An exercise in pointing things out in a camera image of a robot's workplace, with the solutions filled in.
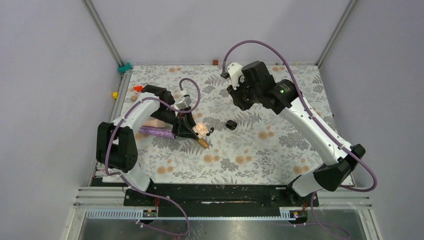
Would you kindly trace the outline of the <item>cream earbud charging case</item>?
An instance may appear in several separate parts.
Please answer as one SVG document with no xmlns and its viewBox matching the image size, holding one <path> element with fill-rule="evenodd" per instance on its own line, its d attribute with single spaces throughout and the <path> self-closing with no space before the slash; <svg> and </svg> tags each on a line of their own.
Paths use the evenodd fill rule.
<svg viewBox="0 0 424 240">
<path fill-rule="evenodd" d="M 205 124 L 202 122 L 196 124 L 192 130 L 195 132 L 198 138 L 204 138 L 210 130 L 207 128 Z"/>
</svg>

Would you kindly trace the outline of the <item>black earbud charging case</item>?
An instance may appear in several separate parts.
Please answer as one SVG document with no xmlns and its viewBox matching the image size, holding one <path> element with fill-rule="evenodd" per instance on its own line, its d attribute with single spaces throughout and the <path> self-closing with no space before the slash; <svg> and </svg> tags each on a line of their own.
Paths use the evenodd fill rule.
<svg viewBox="0 0 424 240">
<path fill-rule="evenodd" d="M 226 123 L 225 123 L 225 126 L 226 126 L 226 128 L 228 128 L 229 130 L 235 130 L 236 128 L 237 128 L 237 126 L 238 126 L 238 124 L 235 122 L 235 121 L 233 121 L 233 120 L 228 120 Z"/>
</svg>

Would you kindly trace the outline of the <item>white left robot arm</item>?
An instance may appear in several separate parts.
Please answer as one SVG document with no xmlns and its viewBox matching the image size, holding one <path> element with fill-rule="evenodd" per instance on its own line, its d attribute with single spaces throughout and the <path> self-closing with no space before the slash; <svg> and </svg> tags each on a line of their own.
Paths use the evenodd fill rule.
<svg viewBox="0 0 424 240">
<path fill-rule="evenodd" d="M 136 199 L 144 206 L 152 204 L 155 192 L 149 185 L 151 178 L 137 166 L 138 148 L 136 135 L 142 125 L 154 118 L 172 125 L 172 136 L 200 140 L 195 132 L 196 122 L 189 103 L 172 109 L 175 100 L 166 88 L 146 85 L 130 109 L 112 122 L 101 122 L 97 128 L 97 162 L 104 164 L 105 174 L 124 178 L 136 192 Z"/>
</svg>

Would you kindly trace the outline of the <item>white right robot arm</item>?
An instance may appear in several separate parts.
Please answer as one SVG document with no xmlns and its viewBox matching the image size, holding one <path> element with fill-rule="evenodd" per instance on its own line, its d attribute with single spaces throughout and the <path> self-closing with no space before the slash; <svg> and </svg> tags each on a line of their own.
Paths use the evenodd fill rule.
<svg viewBox="0 0 424 240">
<path fill-rule="evenodd" d="M 322 189 L 334 192 L 364 156 L 362 145 L 352 145 L 340 137 L 313 111 L 293 81 L 276 82 L 264 62 L 245 66 L 230 63 L 222 77 L 231 81 L 227 91 L 235 106 L 246 111 L 260 104 L 272 110 L 292 124 L 321 157 L 319 167 L 288 184 L 286 198 L 291 205 L 301 205 L 307 195 Z"/>
</svg>

